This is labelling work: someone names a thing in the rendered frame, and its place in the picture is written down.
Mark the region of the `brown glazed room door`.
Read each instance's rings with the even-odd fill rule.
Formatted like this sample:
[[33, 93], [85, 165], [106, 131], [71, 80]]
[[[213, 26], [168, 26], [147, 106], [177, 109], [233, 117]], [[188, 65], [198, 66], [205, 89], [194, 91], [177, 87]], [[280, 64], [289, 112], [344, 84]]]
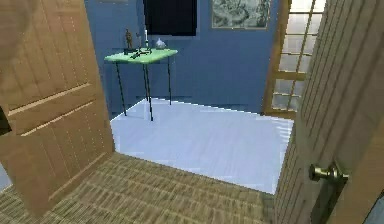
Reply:
[[325, 5], [326, 0], [279, 0], [263, 115], [295, 117]]

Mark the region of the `green table with black legs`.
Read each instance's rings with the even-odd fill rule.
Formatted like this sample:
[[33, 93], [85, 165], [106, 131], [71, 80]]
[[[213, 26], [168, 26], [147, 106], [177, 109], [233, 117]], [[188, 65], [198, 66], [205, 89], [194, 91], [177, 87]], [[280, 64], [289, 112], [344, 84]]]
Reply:
[[[151, 97], [151, 88], [149, 81], [149, 69], [150, 64], [156, 63], [163, 59], [167, 60], [167, 72], [168, 72], [168, 93], [169, 93], [169, 104], [172, 104], [172, 90], [171, 90], [171, 72], [170, 72], [170, 58], [175, 56], [178, 51], [174, 49], [155, 49], [150, 48], [152, 53], [149, 55], [141, 55], [136, 59], [130, 58], [128, 55], [122, 53], [116, 53], [113, 55], [105, 56], [104, 60], [106, 62], [113, 63], [116, 67], [118, 81], [121, 81], [119, 65], [120, 64], [141, 64], [143, 66], [143, 76], [144, 76], [144, 86], [146, 91], [146, 100], [149, 102], [149, 107], [152, 107], [152, 97]], [[124, 93], [122, 83], [119, 83], [123, 113], [126, 115], [127, 109], [125, 106]], [[153, 119], [153, 109], [150, 109], [150, 119]]]

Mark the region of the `black wall television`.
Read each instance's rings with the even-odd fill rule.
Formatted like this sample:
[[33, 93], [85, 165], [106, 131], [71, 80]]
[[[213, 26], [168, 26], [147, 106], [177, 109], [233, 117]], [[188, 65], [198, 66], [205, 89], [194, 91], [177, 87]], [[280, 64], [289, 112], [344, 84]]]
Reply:
[[197, 0], [143, 0], [149, 35], [195, 36]]

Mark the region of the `brass round door knob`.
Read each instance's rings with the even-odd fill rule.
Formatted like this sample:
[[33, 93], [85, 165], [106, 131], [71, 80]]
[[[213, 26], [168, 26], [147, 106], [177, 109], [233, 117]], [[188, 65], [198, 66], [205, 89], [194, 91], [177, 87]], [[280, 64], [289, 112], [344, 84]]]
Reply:
[[349, 178], [349, 175], [343, 173], [336, 163], [331, 163], [327, 168], [311, 164], [308, 169], [308, 176], [310, 180], [315, 182], [320, 179], [332, 182], [346, 181]]

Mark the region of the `black flat object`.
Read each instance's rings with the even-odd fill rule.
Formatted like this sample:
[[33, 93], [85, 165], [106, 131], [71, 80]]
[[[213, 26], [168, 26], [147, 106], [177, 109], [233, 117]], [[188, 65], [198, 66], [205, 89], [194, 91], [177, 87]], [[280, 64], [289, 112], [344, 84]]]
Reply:
[[152, 53], [151, 49], [129, 49], [125, 48], [123, 51], [124, 55], [128, 55], [130, 58], [136, 59], [137, 57], [140, 57], [141, 55], [149, 55]]

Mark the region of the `grey framed wall picture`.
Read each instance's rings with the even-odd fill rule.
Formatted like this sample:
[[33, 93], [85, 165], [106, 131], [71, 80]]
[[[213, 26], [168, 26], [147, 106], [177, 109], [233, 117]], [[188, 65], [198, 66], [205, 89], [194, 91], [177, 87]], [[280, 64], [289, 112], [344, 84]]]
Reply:
[[213, 29], [266, 29], [271, 0], [211, 0]]

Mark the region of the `brown slatted room door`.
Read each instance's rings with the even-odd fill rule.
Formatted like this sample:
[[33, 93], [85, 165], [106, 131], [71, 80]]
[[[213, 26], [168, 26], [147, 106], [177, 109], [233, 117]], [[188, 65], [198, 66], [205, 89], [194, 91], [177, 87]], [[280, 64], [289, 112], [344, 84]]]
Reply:
[[[336, 163], [346, 181], [312, 181]], [[274, 224], [384, 224], [384, 0], [327, 0], [278, 179]]]

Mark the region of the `brown panelled room door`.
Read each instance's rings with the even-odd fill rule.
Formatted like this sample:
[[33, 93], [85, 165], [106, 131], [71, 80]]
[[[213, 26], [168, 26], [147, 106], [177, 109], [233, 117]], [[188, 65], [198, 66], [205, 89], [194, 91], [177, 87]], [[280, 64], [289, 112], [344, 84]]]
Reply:
[[114, 151], [85, 0], [0, 0], [0, 164], [40, 217]]

